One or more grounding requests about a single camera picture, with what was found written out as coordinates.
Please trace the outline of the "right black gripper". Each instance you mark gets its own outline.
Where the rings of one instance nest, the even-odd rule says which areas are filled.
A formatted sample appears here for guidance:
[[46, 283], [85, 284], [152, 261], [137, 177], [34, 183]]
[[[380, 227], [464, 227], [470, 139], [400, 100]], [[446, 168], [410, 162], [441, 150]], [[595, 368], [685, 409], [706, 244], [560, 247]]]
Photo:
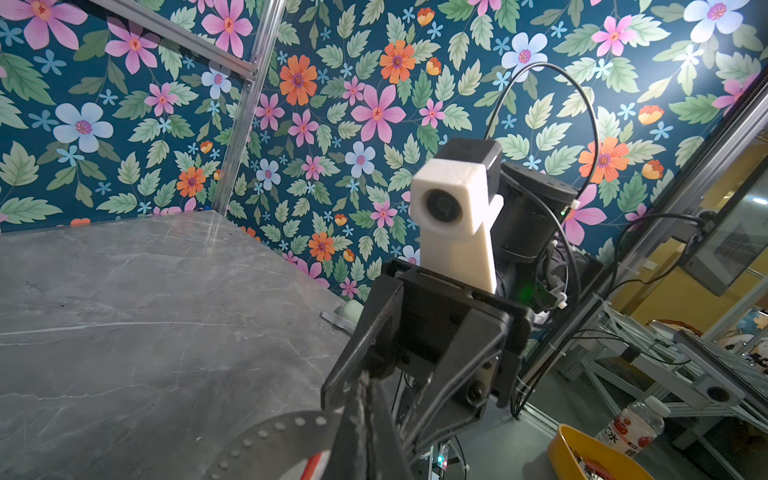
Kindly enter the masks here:
[[363, 373], [400, 371], [414, 383], [403, 449], [419, 456], [479, 422], [489, 398], [508, 406], [532, 319], [524, 305], [393, 260], [321, 387], [321, 409], [340, 408]]

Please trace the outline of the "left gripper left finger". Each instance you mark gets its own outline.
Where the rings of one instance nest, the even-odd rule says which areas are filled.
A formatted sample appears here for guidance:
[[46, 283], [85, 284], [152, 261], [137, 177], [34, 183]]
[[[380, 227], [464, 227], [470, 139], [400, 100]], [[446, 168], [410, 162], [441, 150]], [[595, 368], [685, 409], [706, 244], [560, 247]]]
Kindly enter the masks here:
[[370, 380], [366, 374], [352, 383], [322, 480], [375, 478], [370, 445], [373, 413], [370, 393]]

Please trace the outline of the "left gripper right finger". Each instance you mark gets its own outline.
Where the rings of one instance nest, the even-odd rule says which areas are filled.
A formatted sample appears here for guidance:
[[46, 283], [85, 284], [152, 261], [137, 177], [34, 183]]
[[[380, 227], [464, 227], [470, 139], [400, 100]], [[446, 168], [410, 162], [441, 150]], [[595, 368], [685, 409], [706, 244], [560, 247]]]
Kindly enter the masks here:
[[368, 478], [413, 478], [381, 382], [376, 379], [368, 386]]

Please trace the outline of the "red capped key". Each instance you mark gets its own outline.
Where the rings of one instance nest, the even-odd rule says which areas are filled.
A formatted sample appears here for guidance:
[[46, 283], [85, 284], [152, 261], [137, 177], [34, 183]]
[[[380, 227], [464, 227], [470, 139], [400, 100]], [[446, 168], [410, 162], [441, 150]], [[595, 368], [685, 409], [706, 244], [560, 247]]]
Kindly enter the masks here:
[[315, 477], [318, 474], [319, 465], [321, 463], [323, 454], [318, 453], [313, 456], [311, 456], [304, 467], [304, 470], [302, 471], [301, 480], [314, 480]]

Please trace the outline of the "grey yellow keyring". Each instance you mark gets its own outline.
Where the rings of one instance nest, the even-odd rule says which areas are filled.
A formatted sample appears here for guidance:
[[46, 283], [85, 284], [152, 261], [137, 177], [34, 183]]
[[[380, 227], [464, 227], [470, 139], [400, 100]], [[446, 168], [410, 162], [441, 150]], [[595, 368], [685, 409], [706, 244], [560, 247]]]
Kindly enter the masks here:
[[294, 466], [331, 449], [341, 415], [298, 411], [267, 419], [235, 436], [204, 479], [280, 479]]

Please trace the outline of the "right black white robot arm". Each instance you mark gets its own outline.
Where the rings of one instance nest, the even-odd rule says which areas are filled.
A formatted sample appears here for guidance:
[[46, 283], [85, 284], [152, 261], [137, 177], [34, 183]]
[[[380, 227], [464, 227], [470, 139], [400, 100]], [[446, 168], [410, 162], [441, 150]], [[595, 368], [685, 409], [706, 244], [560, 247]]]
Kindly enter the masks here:
[[358, 324], [321, 388], [341, 410], [334, 458], [413, 464], [514, 398], [542, 306], [566, 316], [581, 296], [574, 253], [538, 262], [563, 234], [576, 190], [511, 163], [434, 158], [411, 184], [421, 261], [381, 267]]

